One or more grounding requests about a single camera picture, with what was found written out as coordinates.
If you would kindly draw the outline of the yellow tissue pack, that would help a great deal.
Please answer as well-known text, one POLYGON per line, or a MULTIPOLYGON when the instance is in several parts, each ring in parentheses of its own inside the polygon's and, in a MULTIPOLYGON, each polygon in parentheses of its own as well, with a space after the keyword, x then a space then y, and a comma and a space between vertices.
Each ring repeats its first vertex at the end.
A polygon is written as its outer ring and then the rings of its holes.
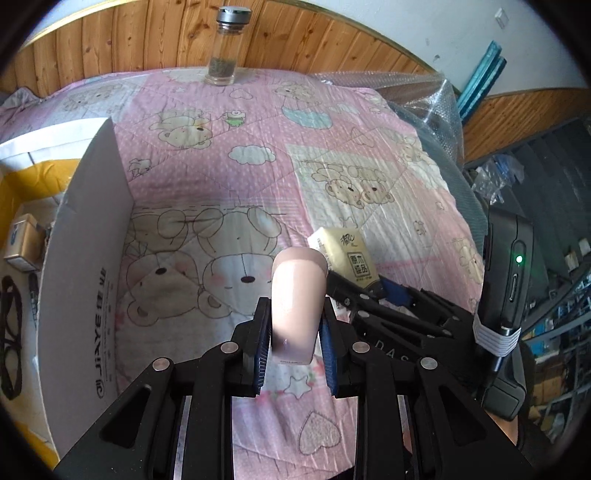
POLYGON ((370 289, 380 281, 377 267, 358 229, 318 228, 308 237, 308 246, 325 256, 329 269, 356 286, 370 289))

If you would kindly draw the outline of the pink stapler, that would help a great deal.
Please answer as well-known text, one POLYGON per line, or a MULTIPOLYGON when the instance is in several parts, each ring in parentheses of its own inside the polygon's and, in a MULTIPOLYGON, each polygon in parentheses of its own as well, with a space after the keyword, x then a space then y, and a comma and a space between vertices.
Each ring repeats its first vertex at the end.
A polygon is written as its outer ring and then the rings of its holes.
POLYGON ((277 362, 308 365, 327 292, 328 263, 308 247, 284 249, 273 261, 271 348, 277 362))

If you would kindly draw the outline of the black sunglasses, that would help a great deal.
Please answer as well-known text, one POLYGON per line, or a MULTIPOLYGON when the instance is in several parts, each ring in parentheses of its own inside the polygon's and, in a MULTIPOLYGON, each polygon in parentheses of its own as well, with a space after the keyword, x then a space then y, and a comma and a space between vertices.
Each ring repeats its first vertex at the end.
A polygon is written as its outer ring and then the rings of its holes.
POLYGON ((13 278, 1 280, 1 390, 8 401, 22 391, 23 302, 13 278))

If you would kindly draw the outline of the clear plastic bag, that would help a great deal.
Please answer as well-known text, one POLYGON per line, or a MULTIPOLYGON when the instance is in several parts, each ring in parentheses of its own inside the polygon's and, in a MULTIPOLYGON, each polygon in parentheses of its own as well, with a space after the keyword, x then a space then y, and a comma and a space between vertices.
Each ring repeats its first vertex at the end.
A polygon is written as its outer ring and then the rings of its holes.
POLYGON ((525 179, 524 166, 512 155, 495 154, 476 168, 472 190, 489 205, 503 203, 502 190, 522 183, 525 179))

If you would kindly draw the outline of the pink cartoon quilt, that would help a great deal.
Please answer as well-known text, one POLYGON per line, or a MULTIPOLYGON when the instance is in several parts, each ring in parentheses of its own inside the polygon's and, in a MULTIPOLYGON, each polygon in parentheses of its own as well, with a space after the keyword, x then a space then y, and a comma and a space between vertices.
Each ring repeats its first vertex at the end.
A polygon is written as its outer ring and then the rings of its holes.
POLYGON ((133 199, 117 284, 117 394, 154 359, 228 339, 270 292, 277 253, 318 228, 353 228, 384 276, 473 310, 473 239, 417 130, 369 88, 249 70, 113 74, 1 106, 1 146, 108 118, 133 199))

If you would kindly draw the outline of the bubble wrap sheet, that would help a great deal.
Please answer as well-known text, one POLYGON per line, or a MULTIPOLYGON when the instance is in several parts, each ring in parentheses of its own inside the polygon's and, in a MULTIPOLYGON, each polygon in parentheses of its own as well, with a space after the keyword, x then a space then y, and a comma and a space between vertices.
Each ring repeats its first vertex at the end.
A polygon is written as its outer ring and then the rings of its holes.
POLYGON ((463 174, 464 136, 456 95, 441 73, 325 72, 312 75, 324 83, 376 90, 389 108, 418 132, 436 162, 473 239, 483 242, 488 230, 485 211, 463 174))

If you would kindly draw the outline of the teal metal bars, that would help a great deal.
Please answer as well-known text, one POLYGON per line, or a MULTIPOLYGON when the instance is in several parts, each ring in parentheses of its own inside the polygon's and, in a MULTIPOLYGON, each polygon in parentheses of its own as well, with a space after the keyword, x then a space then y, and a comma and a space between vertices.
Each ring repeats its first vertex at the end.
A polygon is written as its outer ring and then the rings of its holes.
POLYGON ((458 110, 463 126, 469 122, 503 73, 507 60, 501 53, 502 47, 492 41, 461 92, 458 110))

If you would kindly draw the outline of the white cardboard box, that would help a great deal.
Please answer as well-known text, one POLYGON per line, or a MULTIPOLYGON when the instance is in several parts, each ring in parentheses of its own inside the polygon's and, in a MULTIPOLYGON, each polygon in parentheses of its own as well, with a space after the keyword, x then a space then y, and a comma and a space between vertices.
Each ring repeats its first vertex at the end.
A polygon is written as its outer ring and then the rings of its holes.
POLYGON ((23 302, 21 394, 1 404, 34 452, 55 466, 116 399, 114 326, 133 206, 108 118, 41 128, 1 146, 1 280, 23 302), (46 228, 40 271, 4 260, 15 219, 46 228))

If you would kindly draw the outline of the small brown cardboard box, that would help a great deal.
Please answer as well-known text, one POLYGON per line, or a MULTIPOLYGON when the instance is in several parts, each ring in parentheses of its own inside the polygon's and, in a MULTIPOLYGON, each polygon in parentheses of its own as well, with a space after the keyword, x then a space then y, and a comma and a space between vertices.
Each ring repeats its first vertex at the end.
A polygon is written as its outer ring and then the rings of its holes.
POLYGON ((4 260, 21 272, 40 271, 46 240, 46 228, 33 215, 21 215, 10 226, 4 260))

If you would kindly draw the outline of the glass tea bottle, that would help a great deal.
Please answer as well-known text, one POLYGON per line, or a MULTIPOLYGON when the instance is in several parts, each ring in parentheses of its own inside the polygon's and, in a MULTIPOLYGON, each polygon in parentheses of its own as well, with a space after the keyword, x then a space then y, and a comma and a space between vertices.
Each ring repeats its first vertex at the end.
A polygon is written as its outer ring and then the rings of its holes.
POLYGON ((243 30, 249 25, 252 10, 242 6, 222 6, 216 16, 216 32, 207 65, 205 81, 228 86, 235 80, 243 30))

